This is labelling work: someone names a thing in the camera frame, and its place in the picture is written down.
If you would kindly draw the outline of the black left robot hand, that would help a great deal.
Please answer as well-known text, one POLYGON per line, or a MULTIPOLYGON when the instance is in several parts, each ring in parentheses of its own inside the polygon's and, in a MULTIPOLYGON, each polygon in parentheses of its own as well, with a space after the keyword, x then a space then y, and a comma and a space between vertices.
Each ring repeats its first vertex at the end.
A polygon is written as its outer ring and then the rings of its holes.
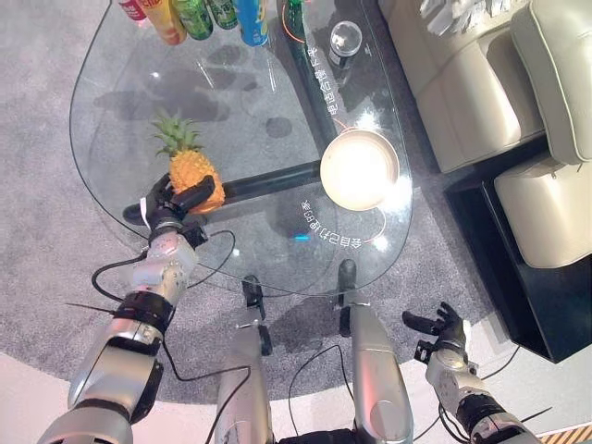
POLYGON ((189 211, 205 202, 215 190, 211 175, 190 186, 181 193, 175 193, 170 176, 166 173, 140 200, 142 221, 150 230, 156 230, 166 222, 180 224, 189 211))

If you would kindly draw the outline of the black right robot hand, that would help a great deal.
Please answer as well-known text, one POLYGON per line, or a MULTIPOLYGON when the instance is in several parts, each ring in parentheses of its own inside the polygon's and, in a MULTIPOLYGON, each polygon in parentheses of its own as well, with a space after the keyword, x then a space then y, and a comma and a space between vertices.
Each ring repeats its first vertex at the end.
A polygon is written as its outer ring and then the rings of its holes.
POLYGON ((412 314, 410 311, 402 313, 402 321, 408 328, 422 334, 436 337, 434 343, 419 340, 414 352, 414 359, 428 364, 433 352, 450 350, 458 354, 467 363, 466 336, 463 320, 446 302, 441 302, 437 309, 437 318, 430 319, 412 314))

